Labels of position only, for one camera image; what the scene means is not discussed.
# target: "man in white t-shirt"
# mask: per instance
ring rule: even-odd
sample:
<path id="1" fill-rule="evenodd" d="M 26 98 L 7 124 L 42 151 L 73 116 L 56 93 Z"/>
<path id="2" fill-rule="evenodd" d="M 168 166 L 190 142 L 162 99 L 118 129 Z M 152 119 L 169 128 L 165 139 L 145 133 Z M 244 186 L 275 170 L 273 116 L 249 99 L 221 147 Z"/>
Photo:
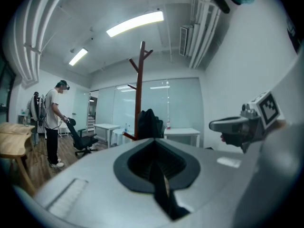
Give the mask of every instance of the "man in white t-shirt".
<path id="1" fill-rule="evenodd" d="M 58 148 L 58 118 L 65 123 L 68 119 L 61 114 L 58 109 L 58 94 L 63 94 L 65 90 L 69 90 L 65 80 L 61 80 L 54 89 L 51 89 L 44 100 L 47 116 L 44 120 L 44 127 L 47 131 L 47 157 L 52 167 L 63 167 L 64 163 L 57 158 Z"/>

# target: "white sneaker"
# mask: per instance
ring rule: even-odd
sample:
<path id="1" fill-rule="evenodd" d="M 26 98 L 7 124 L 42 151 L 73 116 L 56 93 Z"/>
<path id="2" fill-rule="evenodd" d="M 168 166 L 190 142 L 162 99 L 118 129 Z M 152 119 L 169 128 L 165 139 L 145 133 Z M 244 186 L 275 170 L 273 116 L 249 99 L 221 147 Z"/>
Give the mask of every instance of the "white sneaker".
<path id="1" fill-rule="evenodd" d="M 51 167 L 53 167 L 53 168 L 56 168 L 56 167 L 61 168 L 63 166 L 64 166 L 64 163 L 61 163 L 61 162 L 58 162 L 56 165 L 55 164 L 51 164 Z"/>

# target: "white t-shirt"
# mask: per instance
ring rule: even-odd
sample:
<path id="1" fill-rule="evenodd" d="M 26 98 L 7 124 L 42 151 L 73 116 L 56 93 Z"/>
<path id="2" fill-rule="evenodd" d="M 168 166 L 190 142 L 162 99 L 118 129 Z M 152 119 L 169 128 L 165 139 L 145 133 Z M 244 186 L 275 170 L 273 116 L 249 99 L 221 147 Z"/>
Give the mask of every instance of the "white t-shirt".
<path id="1" fill-rule="evenodd" d="M 45 97 L 47 116 L 44 121 L 44 127 L 58 130 L 58 117 L 52 109 L 52 104 L 58 105 L 58 92 L 56 89 L 51 89 Z"/>

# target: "white marker cube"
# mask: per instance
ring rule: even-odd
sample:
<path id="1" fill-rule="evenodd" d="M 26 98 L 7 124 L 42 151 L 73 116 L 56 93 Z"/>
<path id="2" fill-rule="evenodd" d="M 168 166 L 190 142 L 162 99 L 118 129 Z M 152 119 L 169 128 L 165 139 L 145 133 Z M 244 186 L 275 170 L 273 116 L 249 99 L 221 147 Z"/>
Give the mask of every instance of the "white marker cube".
<path id="1" fill-rule="evenodd" d="M 248 104 L 250 109 L 255 109 L 262 118 L 264 129 L 267 129 L 280 115 L 279 107 L 270 91 L 261 93 Z"/>

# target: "chair base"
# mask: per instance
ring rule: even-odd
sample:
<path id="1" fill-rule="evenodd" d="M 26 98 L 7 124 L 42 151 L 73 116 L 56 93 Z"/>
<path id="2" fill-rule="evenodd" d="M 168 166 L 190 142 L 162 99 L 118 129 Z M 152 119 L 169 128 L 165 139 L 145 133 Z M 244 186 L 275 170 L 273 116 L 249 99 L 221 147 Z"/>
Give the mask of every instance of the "chair base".
<path id="1" fill-rule="evenodd" d="M 97 150 L 89 150 L 86 148 L 84 150 L 76 151 L 75 155 L 78 155 L 79 153 L 83 153 L 82 157 L 84 157 L 86 154 L 91 154 L 92 151 L 97 151 Z"/>

